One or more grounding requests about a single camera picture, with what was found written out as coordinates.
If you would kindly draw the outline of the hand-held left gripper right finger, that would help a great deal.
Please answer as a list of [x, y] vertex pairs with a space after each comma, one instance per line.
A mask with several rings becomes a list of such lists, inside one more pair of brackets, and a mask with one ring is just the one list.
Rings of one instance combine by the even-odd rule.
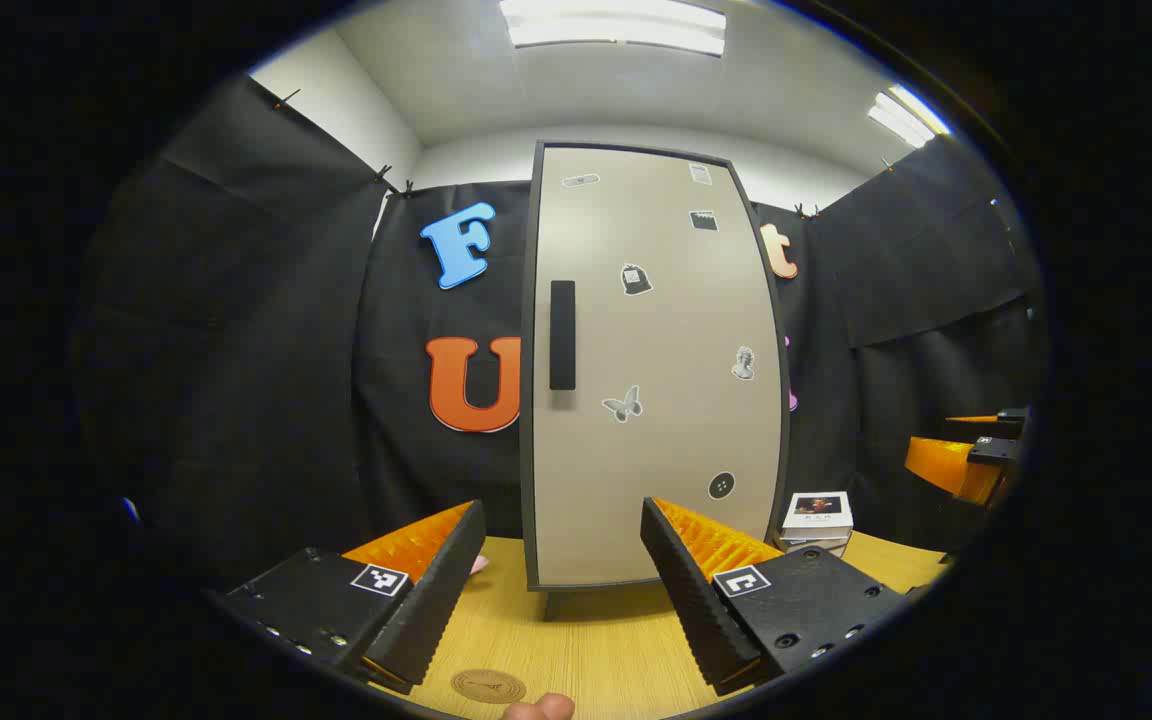
[[719, 696], [813, 674], [910, 607], [827, 551], [786, 553], [664, 498], [644, 498], [641, 541]]

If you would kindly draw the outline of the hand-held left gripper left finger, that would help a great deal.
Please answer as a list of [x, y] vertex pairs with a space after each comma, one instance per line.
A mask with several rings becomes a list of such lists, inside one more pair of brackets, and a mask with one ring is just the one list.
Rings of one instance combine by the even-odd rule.
[[411, 694], [486, 537], [479, 500], [435, 511], [346, 553], [303, 548], [209, 600], [317, 674]]

